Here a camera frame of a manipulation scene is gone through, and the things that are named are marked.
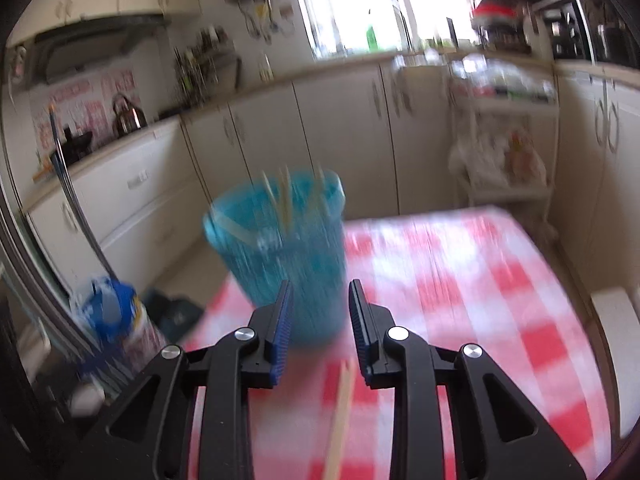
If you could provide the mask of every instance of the chopstick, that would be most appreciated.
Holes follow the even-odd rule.
[[[329,440],[329,449],[324,461],[322,480],[338,480],[344,444],[349,427],[349,414],[353,400],[353,385],[355,384],[355,361],[349,359],[340,365],[340,382],[338,383],[338,399],[335,405],[334,424]]]

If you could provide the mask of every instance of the drawer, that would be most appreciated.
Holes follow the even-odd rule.
[[[29,212],[28,221],[47,262],[69,293],[87,279],[106,274],[61,189]]]
[[[194,179],[127,221],[102,246],[117,277],[142,293],[200,237],[207,207]]]
[[[74,186],[87,221],[102,242],[143,207],[195,175],[176,121],[92,168]]]

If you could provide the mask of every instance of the kettle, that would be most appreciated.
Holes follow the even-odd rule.
[[[113,113],[116,114],[113,126],[118,138],[129,135],[131,132],[146,126],[144,112],[135,106],[122,92],[118,92],[113,96]]]

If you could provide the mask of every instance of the red and white checkered tablecloth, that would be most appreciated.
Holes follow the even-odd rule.
[[[610,433],[594,356],[561,285],[511,216],[486,208],[352,222],[345,236],[348,280],[360,279],[371,303],[389,308],[398,325],[430,344],[483,346],[551,423],[587,478],[596,478],[610,460]],[[185,349],[214,344],[251,313],[229,276]],[[340,362],[355,356],[347,320],[331,345],[290,349],[274,390],[251,390],[256,480],[321,478]],[[439,393],[446,477],[453,480],[449,408]],[[369,390],[358,374],[342,479],[388,479],[393,400],[393,390]]]

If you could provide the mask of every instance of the range hood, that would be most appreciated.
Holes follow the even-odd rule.
[[[162,14],[132,14],[85,20],[46,30],[23,45],[23,89],[52,84],[108,59],[126,56],[168,22]]]

